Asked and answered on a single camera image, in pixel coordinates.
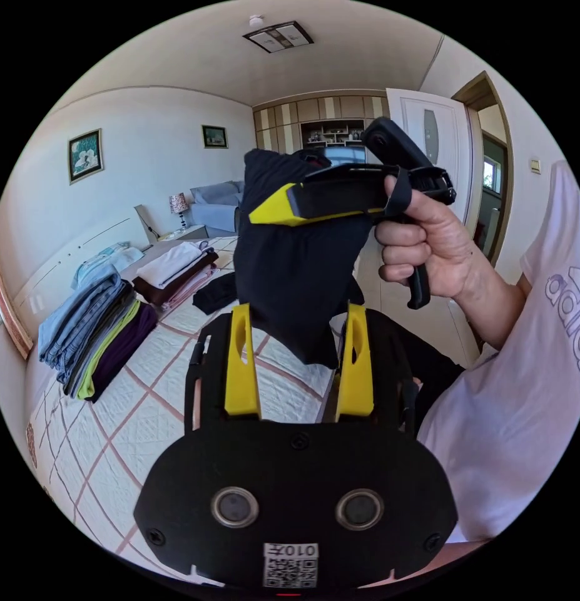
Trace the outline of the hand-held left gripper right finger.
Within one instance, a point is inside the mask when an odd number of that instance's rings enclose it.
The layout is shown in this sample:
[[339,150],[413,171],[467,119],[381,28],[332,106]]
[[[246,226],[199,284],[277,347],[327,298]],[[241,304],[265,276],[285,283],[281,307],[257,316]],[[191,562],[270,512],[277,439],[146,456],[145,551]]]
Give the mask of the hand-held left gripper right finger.
[[368,418],[374,385],[366,308],[348,305],[335,420]]

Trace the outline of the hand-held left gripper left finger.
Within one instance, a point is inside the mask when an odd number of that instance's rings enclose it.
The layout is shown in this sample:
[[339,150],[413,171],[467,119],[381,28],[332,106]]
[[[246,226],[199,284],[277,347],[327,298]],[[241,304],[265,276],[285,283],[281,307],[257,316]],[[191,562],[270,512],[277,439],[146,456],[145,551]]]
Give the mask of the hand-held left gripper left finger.
[[248,304],[231,312],[224,409],[230,418],[262,417]]

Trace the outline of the person's right hand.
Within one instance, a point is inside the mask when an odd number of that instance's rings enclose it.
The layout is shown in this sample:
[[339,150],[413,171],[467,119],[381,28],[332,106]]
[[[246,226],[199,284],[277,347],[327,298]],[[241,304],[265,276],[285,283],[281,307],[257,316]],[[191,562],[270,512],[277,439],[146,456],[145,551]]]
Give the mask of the person's right hand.
[[405,213],[412,223],[385,221],[375,229],[384,281],[403,283],[416,267],[425,267],[432,295],[465,304],[507,294],[509,286],[450,208],[414,190]]

